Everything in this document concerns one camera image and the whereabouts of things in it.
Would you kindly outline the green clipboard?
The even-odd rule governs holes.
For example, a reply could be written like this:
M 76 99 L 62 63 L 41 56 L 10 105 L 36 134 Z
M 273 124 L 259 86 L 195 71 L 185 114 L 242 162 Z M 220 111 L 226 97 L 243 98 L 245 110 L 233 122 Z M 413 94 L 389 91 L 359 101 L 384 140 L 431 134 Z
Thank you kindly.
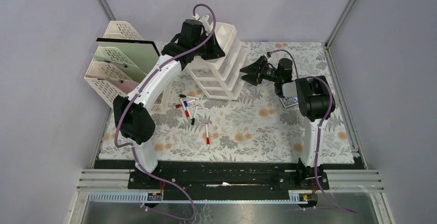
M 135 82 L 141 82 L 159 58 L 143 57 L 131 60 L 118 48 L 106 46 L 99 46 L 93 57 L 95 61 L 113 64 Z

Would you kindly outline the white plastic drawer organizer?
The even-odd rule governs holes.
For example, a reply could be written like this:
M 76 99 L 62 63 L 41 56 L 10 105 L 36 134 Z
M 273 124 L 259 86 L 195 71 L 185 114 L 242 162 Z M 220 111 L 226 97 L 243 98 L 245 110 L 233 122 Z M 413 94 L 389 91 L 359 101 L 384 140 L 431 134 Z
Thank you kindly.
M 248 61 L 247 52 L 233 25 L 218 23 L 215 36 L 225 56 L 214 60 L 195 57 L 186 70 L 206 97 L 236 100 L 245 84 L 240 69 Z

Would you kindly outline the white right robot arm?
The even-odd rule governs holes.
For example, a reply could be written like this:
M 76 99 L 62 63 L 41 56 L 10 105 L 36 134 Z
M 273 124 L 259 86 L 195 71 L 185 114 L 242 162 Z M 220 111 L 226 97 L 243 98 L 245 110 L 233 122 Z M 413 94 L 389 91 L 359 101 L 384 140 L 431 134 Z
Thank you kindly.
M 257 86 L 263 80 L 274 83 L 279 97 L 296 97 L 300 114 L 304 117 L 304 149 L 298 160 L 296 184 L 303 189 L 310 188 L 323 174 L 321 147 L 327 119 L 335 110 L 335 101 L 325 76 L 293 78 L 294 60 L 282 58 L 277 67 L 261 56 L 254 63 L 242 67 L 241 79 Z

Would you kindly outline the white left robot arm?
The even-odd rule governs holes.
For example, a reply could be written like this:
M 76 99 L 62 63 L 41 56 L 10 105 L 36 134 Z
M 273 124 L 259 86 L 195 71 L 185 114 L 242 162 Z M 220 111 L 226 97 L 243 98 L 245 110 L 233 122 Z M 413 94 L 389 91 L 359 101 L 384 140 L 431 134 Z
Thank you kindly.
M 117 96 L 113 101 L 116 134 L 126 138 L 124 144 L 114 143 L 117 148 L 132 148 L 136 168 L 142 171 L 140 182 L 147 188 L 156 187 L 160 181 L 159 173 L 154 171 L 157 155 L 149 142 L 156 128 L 150 110 L 165 87 L 195 57 L 212 60 L 225 55 L 215 38 L 215 25 L 215 22 L 186 19 L 180 33 L 164 46 L 152 71 L 127 96 Z

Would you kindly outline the pink clipboard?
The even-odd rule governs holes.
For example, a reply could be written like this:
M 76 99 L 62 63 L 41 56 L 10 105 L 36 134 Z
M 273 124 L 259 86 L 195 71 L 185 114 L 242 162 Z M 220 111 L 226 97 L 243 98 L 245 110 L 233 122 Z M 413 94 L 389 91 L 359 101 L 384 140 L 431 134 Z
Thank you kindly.
M 118 79 L 118 78 L 95 76 L 95 75 L 85 75 L 85 77 L 97 79 L 100 81 L 108 81 L 109 83 L 113 84 L 116 88 L 124 92 L 125 94 L 130 93 L 139 85 L 139 83 L 135 81 L 126 80 L 126 79 Z

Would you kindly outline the white binder folder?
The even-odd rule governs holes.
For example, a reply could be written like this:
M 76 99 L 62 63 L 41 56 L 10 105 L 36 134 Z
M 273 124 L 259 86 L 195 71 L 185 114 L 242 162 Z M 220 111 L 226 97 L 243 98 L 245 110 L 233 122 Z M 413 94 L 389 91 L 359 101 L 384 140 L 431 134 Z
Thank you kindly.
M 97 38 L 99 46 L 116 47 L 131 60 L 136 58 L 158 58 L 160 53 L 154 41 Z

